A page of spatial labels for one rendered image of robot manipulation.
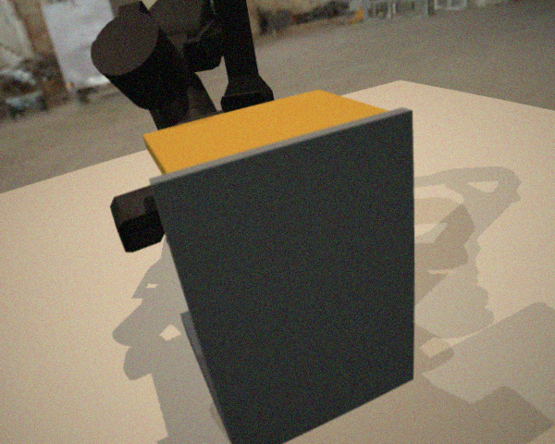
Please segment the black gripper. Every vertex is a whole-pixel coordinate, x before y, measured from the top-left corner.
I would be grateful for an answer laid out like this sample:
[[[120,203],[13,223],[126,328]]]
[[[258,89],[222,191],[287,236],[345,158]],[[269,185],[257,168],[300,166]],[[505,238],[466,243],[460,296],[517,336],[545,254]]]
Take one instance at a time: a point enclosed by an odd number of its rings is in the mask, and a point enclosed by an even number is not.
[[[209,106],[193,108],[177,115],[165,129],[224,113]],[[110,210],[126,253],[135,253],[163,239],[165,232],[151,185],[114,196]]]

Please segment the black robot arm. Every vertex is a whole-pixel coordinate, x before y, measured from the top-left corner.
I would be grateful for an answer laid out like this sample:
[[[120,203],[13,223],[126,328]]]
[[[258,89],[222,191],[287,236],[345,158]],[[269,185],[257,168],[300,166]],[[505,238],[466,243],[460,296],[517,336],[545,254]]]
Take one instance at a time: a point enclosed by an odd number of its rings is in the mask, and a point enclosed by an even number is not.
[[[157,0],[119,7],[91,45],[93,65],[139,108],[149,109],[158,128],[182,112],[216,109],[198,75],[224,56],[227,113],[274,101],[259,76],[246,0]]]

